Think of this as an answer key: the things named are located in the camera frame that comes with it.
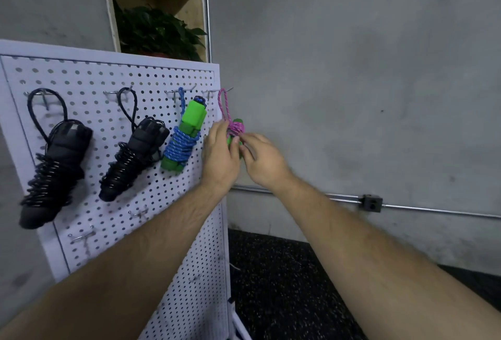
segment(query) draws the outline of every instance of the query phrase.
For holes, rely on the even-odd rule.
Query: potted plant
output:
[[[196,45],[204,46],[200,28],[189,29],[184,21],[160,9],[137,6],[121,9],[113,0],[122,52],[201,62]]]

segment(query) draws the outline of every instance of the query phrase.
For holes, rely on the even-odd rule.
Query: gray wall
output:
[[[0,0],[0,38],[114,50],[106,0]],[[0,326],[53,284],[36,232],[17,225],[21,198],[0,133]]]
[[[499,212],[501,0],[210,0],[210,20],[233,117],[306,180]],[[304,239],[272,197],[234,192],[228,204],[235,227]],[[369,220],[438,262],[501,274],[501,221]]]

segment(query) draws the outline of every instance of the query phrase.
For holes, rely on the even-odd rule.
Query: forearm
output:
[[[498,338],[501,315],[419,253],[298,178],[273,192],[371,340]]]
[[[225,191],[199,185],[54,286],[0,338],[136,339]]]

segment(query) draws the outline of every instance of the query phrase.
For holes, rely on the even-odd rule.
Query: white pegboard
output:
[[[9,90],[11,100],[4,97],[2,106],[7,108],[7,112],[12,112],[15,104],[17,117],[14,118],[20,121],[23,138],[19,133],[14,135],[12,130],[4,130],[4,134],[24,189],[34,176],[34,155],[43,152],[45,146],[28,115],[25,92],[40,87],[57,91],[66,102],[69,118],[82,121],[94,131],[82,162],[85,179],[78,182],[73,192],[73,203],[63,208],[54,223],[47,224],[41,231],[47,258],[55,278],[60,280],[67,275],[65,268],[69,272],[77,270],[145,220],[167,208],[196,185],[201,175],[202,140],[193,149],[192,157],[181,174],[164,171],[157,163],[141,173],[134,186],[114,202],[101,201],[98,198],[99,180],[108,170],[108,163],[114,161],[118,142],[128,141],[131,135],[130,122],[118,107],[116,95],[105,92],[132,86],[138,96],[136,123],[145,115],[153,116],[163,120],[171,132],[180,120],[180,100],[179,94],[174,100],[174,94],[166,93],[165,90],[176,90],[180,86],[186,90],[192,89],[186,92],[186,100],[196,95],[206,99],[210,96],[201,130],[203,137],[212,123],[221,119],[217,94],[205,92],[220,88],[218,67],[26,43],[20,43],[20,49],[17,49],[16,42],[0,41],[0,53],[3,54],[3,42],[9,45],[9,52],[1,57],[5,77],[3,91]],[[46,50],[43,56],[37,56],[39,50]],[[58,100],[51,95],[46,98],[48,110],[42,97],[35,96],[34,112],[48,133],[63,116]],[[123,96],[122,101],[132,111],[132,94]],[[11,124],[13,119],[11,117],[6,121],[6,115],[4,111],[1,121],[3,128],[7,123]],[[13,149],[19,149],[20,146],[27,147],[28,151],[14,154]],[[141,338],[177,340],[228,337],[226,301],[229,298],[229,265],[225,225],[224,207],[219,204],[198,234]],[[52,231],[47,231],[47,226],[53,226]],[[91,235],[85,239],[74,241],[89,233]],[[58,236],[60,250],[55,247],[55,236]]]

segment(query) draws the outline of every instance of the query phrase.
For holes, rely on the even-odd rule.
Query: black jump rope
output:
[[[132,117],[122,104],[122,93],[134,95]],[[37,93],[51,93],[63,107],[63,121],[53,127],[47,136],[33,112],[33,97]],[[122,112],[131,122],[132,135],[128,141],[119,142],[116,162],[110,164],[101,183],[99,197],[111,202],[128,190],[137,176],[160,159],[160,146],[169,136],[165,123],[153,117],[144,118],[139,125],[134,123],[137,111],[137,95],[128,87],[117,93]],[[22,199],[20,226],[36,229],[53,221],[59,211],[72,202],[71,193],[78,180],[84,178],[80,163],[92,138],[92,129],[78,120],[68,119],[68,109],[63,98],[55,91],[38,88],[28,95],[28,112],[33,123],[46,142],[45,154],[36,154],[40,163],[35,167],[35,176],[28,182],[28,195]]]

